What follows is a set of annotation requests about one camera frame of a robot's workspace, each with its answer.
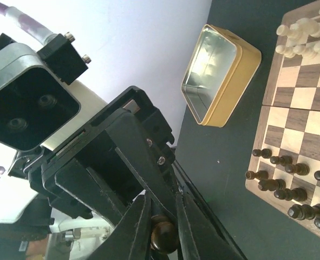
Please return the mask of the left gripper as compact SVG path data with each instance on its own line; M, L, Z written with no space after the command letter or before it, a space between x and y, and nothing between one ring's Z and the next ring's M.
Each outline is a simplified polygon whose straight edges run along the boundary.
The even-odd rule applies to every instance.
M172 143L160 110L144 90L131 86L58 148L43 149L27 166L29 184L53 208L73 218L95 212L114 228L134 197L146 190L151 217L165 215L178 229L175 194L204 199L181 166L172 165ZM150 252L167 257L151 249L151 237Z

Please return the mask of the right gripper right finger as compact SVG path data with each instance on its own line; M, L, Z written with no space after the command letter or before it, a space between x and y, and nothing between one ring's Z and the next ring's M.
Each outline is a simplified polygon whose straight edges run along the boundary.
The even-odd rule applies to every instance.
M204 200L177 192L175 203L178 259L245 259Z

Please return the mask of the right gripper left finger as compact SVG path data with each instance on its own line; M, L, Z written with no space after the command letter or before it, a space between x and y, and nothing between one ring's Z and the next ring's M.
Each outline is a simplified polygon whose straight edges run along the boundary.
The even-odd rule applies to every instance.
M141 260L150 258L151 198L139 195L126 211L109 238L91 259Z

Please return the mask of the dark chess piece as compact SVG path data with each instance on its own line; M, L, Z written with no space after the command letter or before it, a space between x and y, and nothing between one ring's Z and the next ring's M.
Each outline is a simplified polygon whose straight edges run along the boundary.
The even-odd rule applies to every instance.
M273 195L279 200L295 200L297 202L303 202L308 198L306 190L300 187L294 189L285 188L283 190L276 190L274 191Z
M258 188L261 191L276 191L286 188L286 182L283 179L262 179L258 182Z
M263 179L268 179L269 178L269 174L267 171L264 170L260 170L257 172L254 171L246 171L245 173L245 177L247 180L263 180Z
M308 204L294 204L287 212L288 216L297 220L312 220L317 216L320 216L320 204L310 206Z

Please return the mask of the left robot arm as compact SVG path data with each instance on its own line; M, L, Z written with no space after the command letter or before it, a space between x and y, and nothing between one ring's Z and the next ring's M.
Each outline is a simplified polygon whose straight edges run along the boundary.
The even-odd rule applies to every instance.
M25 109L0 121L0 133L15 143L10 173L37 192L11 227L20 239L49 234L57 209L91 220L96 213L115 227L89 259L244 259L189 177L184 192L172 167L172 130L146 93L128 87L58 148L35 145L60 118L58 98L38 95L40 110Z

